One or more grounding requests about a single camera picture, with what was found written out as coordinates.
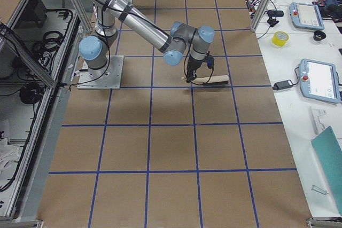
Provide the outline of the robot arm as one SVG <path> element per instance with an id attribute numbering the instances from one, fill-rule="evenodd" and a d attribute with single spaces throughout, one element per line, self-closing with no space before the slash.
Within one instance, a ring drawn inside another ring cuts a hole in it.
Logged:
<path id="1" fill-rule="evenodd" d="M 180 63 L 186 49 L 189 49 L 188 62 L 184 71 L 186 81 L 194 81 L 196 71 L 202 63 L 209 69 L 214 68 L 214 58 L 209 53 L 215 31 L 210 26 L 195 28 L 175 22 L 167 33 L 157 27 L 142 12 L 127 0 L 93 0 L 99 16 L 95 26 L 96 34 L 83 39 L 79 45 L 81 56 L 88 65 L 89 73 L 99 70 L 105 73 L 109 57 L 106 50 L 110 41 L 116 37 L 115 21 L 119 20 L 152 44 L 163 54 L 165 63 L 176 66 Z"/>

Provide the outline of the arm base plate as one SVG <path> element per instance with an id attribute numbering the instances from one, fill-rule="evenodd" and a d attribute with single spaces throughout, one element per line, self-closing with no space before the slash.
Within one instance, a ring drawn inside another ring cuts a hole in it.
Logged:
<path id="1" fill-rule="evenodd" d="M 83 62 L 85 72 L 80 73 L 77 88 L 79 90 L 107 90 L 120 89 L 121 77 L 124 63 L 124 56 L 106 56 L 109 59 L 109 65 L 100 70 L 88 68 L 87 63 Z"/>

